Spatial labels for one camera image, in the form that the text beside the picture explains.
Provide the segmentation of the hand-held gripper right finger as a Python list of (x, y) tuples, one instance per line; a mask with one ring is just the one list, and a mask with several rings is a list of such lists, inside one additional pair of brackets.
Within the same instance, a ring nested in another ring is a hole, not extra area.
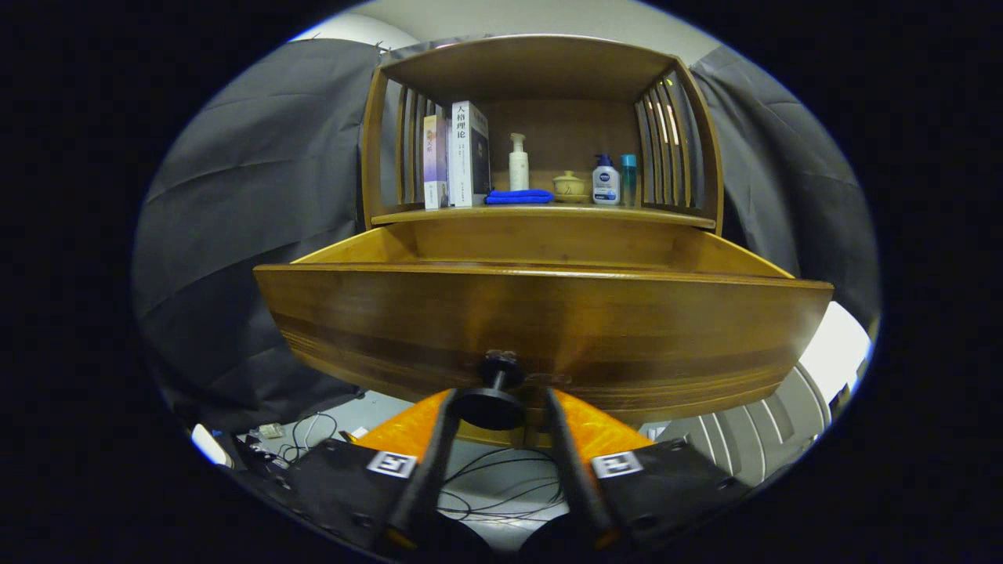
[(752, 492), (684, 440), (646, 439), (573, 394), (548, 389), (545, 413), (570, 521), (587, 549), (664, 543)]

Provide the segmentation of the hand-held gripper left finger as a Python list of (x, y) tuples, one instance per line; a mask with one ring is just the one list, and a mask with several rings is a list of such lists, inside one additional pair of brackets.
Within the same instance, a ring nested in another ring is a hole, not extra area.
[(323, 440), (287, 468), (258, 463), (237, 472), (237, 481), (342, 543), (415, 552), (440, 529), (459, 393), (433, 394), (353, 442)]

